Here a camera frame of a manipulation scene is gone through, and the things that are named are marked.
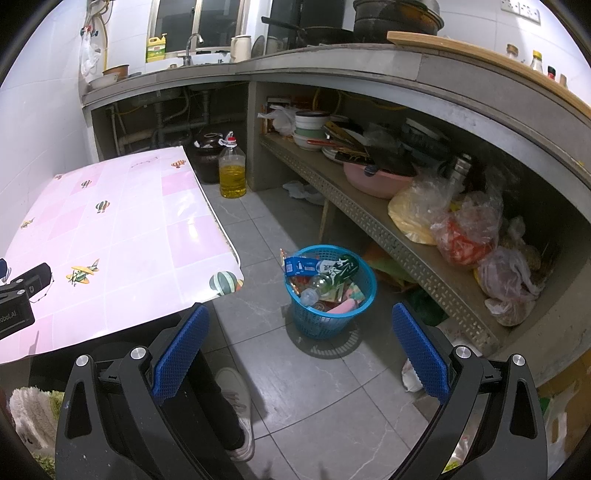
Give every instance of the white plastic bag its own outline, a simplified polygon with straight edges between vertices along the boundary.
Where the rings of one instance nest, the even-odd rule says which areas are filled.
[[[324,196],[312,185],[304,185],[298,180],[289,181],[283,184],[290,197],[293,199],[305,199],[314,205],[324,205]]]
[[[284,137],[289,137],[296,131],[297,108],[286,108],[280,105],[271,105],[271,113],[259,113],[258,118],[273,119],[273,128]]]
[[[485,300],[486,307],[506,327],[523,322],[540,295],[540,288],[531,282],[527,260],[516,249],[498,247],[482,259],[477,275],[480,287],[490,297]]]
[[[100,49],[91,42],[90,32],[85,31],[80,46],[80,72],[83,77],[90,75],[90,71],[100,59]]]

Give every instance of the bag of food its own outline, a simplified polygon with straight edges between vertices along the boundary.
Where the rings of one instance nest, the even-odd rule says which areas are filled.
[[[430,228],[448,210],[453,193],[448,180],[424,173],[390,200],[388,214],[410,241],[436,245]]]
[[[497,247],[478,265],[476,278],[490,299],[486,307],[497,321],[513,327],[531,313],[540,288],[531,281],[524,255],[516,249]]]
[[[502,200],[495,194],[467,194],[458,210],[442,214],[431,226],[443,257],[452,265],[476,265],[497,245],[502,210]]]

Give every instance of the wok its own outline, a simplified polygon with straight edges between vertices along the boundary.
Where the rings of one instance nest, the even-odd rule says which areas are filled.
[[[261,21],[268,25],[276,27],[289,28],[297,32],[295,48],[302,48],[317,45],[335,45],[339,43],[354,43],[355,36],[353,31],[344,30],[336,27],[306,27],[301,28],[280,20],[274,20],[269,17],[261,17]]]

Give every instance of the black pants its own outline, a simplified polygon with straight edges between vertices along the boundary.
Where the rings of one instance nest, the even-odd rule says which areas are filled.
[[[207,421],[226,450],[236,450],[244,445],[244,432],[238,423],[234,408],[223,397],[213,373],[201,350],[189,368],[187,379]]]

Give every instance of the blue plastic basket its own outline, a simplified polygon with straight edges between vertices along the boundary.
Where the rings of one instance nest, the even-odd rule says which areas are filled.
[[[310,338],[326,340],[337,335],[353,317],[364,312],[372,304],[378,290],[378,284],[370,266],[360,256],[346,248],[335,247],[334,245],[313,245],[294,253],[294,256],[319,258],[320,260],[338,260],[344,254],[352,255],[359,262],[359,270],[353,277],[353,281],[365,295],[365,301],[352,312],[333,315],[321,313],[311,307],[304,307],[300,303],[300,298],[285,279],[285,287],[291,295],[293,321],[298,330]]]

